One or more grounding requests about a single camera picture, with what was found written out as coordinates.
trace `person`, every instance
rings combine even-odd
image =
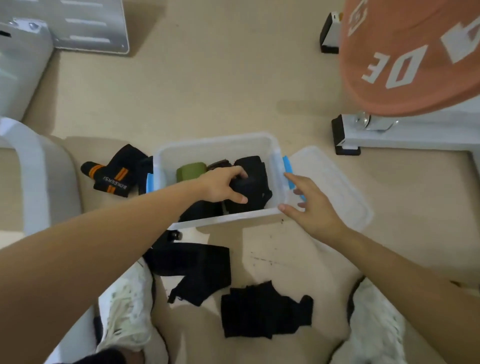
[[[165,343],[150,319],[153,276],[141,256],[194,202],[246,203],[246,197],[229,187],[238,175],[246,177],[241,167],[217,168],[196,180],[80,215],[2,249],[2,362],[43,363],[99,297],[102,340],[96,354],[78,363],[168,363]],[[480,363],[480,302],[475,297],[349,229],[310,179],[286,177],[296,185],[295,193],[306,197],[300,204],[305,211],[279,205],[280,211],[367,277],[352,295],[352,334],[342,345],[353,355],[347,360],[404,361],[398,348],[404,316],[448,363]],[[362,303],[362,297],[368,302]],[[381,315],[372,316],[376,308]],[[362,315],[356,317],[359,310]]]

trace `white plastic container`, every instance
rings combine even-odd
[[[184,229],[218,224],[244,218],[279,214],[278,204],[288,201],[288,182],[283,173],[282,154],[277,139],[269,133],[219,136],[168,144],[153,156],[154,189],[170,186],[177,182],[177,169],[185,164],[203,162],[206,165],[228,159],[234,163],[237,159],[259,156],[265,163],[268,186],[272,198],[263,210],[242,212],[213,218],[203,218],[172,224],[169,229]]]

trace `white sneaker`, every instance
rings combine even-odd
[[[407,363],[405,319],[369,279],[355,286],[348,306],[351,334],[331,355],[330,364]]]
[[[121,347],[144,351],[145,364],[168,364],[165,342],[151,320],[155,282],[140,258],[98,299],[103,334],[96,352]]]

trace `gray metal panel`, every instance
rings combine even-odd
[[[0,22],[41,20],[56,48],[126,54],[121,0],[0,0]]]

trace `black rubber foot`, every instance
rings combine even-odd
[[[322,53],[330,53],[330,54],[338,54],[338,47],[331,47],[331,46],[324,46],[323,43],[325,41],[325,38],[328,34],[328,31],[330,30],[330,27],[332,26],[333,20],[332,20],[332,13],[330,13],[327,17],[327,20],[324,24],[324,27],[322,28],[322,32],[320,33],[320,51]]]
[[[359,156],[361,149],[343,149],[339,144],[345,140],[345,131],[343,130],[342,115],[332,120],[332,134],[335,145],[335,153],[338,156]]]

